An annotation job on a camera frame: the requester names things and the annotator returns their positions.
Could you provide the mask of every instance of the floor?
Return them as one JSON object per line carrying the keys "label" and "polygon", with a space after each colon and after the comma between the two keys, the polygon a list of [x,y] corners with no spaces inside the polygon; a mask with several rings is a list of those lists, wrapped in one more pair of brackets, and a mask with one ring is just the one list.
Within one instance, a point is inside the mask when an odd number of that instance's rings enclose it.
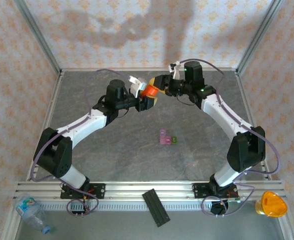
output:
{"label": "floor", "polygon": [[[230,203],[230,212],[238,204]],[[16,240],[282,240],[277,218],[258,215],[247,203],[235,215],[209,217],[199,211],[168,211],[170,221],[157,228],[148,211],[97,211],[83,218],[47,211],[51,233],[43,235],[25,222]]]}
{"label": "floor", "polygon": [[[167,74],[161,71],[125,73],[146,81]],[[105,94],[109,81],[118,78],[109,72],[65,72],[51,127],[65,126],[88,112],[83,94],[86,84],[89,84],[90,103],[94,105]],[[206,84],[215,87],[220,75],[216,71],[204,71],[204,78]],[[129,81],[126,81],[126,86],[129,88]],[[226,72],[220,94],[247,121],[233,71]],[[158,102],[150,110],[137,112],[132,108],[124,117],[81,141],[73,150],[73,165],[91,181],[209,180],[227,161],[230,145],[227,136],[210,116],[196,106],[184,105],[161,93],[157,96]],[[180,100],[188,102],[184,96]],[[169,136],[177,136],[178,144],[160,145],[160,129],[166,129]],[[38,171],[38,177],[46,174],[42,169]],[[246,179],[261,180],[263,176],[251,174]]]}

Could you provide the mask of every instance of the mounting plate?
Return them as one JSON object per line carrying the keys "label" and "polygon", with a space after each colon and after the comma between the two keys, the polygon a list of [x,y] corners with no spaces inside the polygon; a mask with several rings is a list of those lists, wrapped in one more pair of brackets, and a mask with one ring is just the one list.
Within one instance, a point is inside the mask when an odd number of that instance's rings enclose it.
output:
{"label": "mounting plate", "polygon": [[[192,185],[192,191],[195,199],[204,199],[207,196],[212,196],[212,193],[209,190],[209,183],[194,183]],[[233,183],[230,187],[219,191],[219,193],[215,196],[221,199],[240,199],[237,186]]]}
{"label": "mounting plate", "polygon": [[[89,189],[90,190],[94,189],[92,192],[90,192],[92,195],[96,196],[98,199],[104,199],[105,190],[106,190],[106,185],[104,183],[90,183]],[[60,198],[61,199],[83,199],[83,194],[69,188],[66,185],[63,185]]]}

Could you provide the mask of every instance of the orange plastic container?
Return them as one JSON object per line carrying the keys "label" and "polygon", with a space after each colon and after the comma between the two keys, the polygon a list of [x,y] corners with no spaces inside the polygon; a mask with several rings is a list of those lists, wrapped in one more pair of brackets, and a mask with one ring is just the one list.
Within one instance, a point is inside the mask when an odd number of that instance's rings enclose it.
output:
{"label": "orange plastic container", "polygon": [[146,86],[146,88],[143,90],[143,92],[141,93],[142,96],[156,96],[158,93],[158,88],[156,88],[155,86],[152,86],[150,84],[148,84]]}
{"label": "orange plastic container", "polygon": [[287,205],[277,194],[266,191],[255,203],[255,209],[258,214],[278,218],[286,214]]}

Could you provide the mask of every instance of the wall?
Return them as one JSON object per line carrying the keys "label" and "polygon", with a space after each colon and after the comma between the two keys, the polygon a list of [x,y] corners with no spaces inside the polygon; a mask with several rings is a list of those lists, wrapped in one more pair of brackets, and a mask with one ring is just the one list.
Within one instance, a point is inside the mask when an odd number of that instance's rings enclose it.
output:
{"label": "wall", "polygon": [[257,124],[281,155],[278,177],[294,214],[294,0],[282,5],[241,79]]}
{"label": "wall", "polygon": [[272,0],[26,2],[61,68],[161,68],[187,58],[235,68]]}
{"label": "wall", "polygon": [[56,74],[12,0],[0,0],[0,236],[24,181]]}

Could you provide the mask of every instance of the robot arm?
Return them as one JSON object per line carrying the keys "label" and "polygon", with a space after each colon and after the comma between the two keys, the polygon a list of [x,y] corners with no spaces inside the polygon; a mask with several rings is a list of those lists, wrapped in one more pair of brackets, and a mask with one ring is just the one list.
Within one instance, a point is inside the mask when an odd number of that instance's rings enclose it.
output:
{"label": "robot arm", "polygon": [[56,130],[50,127],[45,129],[41,135],[34,160],[46,143],[54,136],[58,134],[60,136],[40,154],[37,164],[72,187],[87,192],[90,181],[72,165],[73,148],[94,131],[110,124],[118,117],[119,110],[129,110],[129,108],[135,107],[140,112],[150,109],[156,104],[157,98],[139,95],[139,92],[146,87],[143,79],[131,76],[129,81],[132,83],[130,93],[126,90],[123,81],[114,79],[110,81],[106,94],[100,98],[88,114]]}
{"label": "robot arm", "polygon": [[[265,157],[265,142],[241,127],[222,109],[217,99],[216,90],[204,83],[202,67],[197,61],[184,65],[185,79],[177,79],[179,62],[169,66],[171,74],[160,75],[150,81],[150,85],[168,96],[186,94],[189,100],[200,110],[210,115],[227,134],[231,145],[227,154],[227,163],[221,170],[210,177],[210,191],[215,196],[220,190],[230,186],[233,180],[243,171],[258,164]],[[242,125],[264,136],[261,127],[253,127],[240,118],[223,100],[224,105]]]}

